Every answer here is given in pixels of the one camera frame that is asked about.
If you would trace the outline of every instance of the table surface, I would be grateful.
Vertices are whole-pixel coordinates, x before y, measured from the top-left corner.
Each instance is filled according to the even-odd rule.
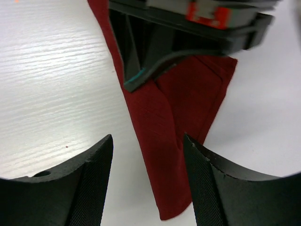
[[[277,176],[301,171],[301,46],[282,1],[264,43],[239,63],[205,146]],[[161,222],[111,55],[85,0],[0,2],[0,176],[32,176],[114,138],[102,226]]]

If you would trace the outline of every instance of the red component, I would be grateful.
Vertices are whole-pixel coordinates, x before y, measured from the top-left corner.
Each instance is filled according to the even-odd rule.
[[[192,2],[189,5],[186,19],[189,21],[198,23],[198,24],[203,24],[203,25],[214,27],[214,28],[221,29],[221,30],[227,29],[227,22],[230,18],[231,9],[224,8],[224,7],[218,7],[214,13],[214,19],[197,17],[196,11],[197,11],[196,3]]]

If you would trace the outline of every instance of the teal edge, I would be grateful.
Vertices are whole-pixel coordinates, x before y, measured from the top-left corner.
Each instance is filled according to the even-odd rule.
[[[135,75],[134,77],[130,78],[129,80],[127,80],[126,82],[124,82],[124,85],[129,84],[130,82],[133,82],[134,80],[138,79],[140,77],[140,75],[143,74],[143,72],[145,71],[145,68],[143,68],[137,75]]]

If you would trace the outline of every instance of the dark red towel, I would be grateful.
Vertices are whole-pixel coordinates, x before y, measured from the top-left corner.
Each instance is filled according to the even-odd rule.
[[[237,61],[191,56],[129,93],[123,89],[123,63],[108,17],[108,0],[88,0],[112,54],[139,140],[160,218],[182,213],[191,194],[182,152],[185,132],[203,143],[226,94]]]

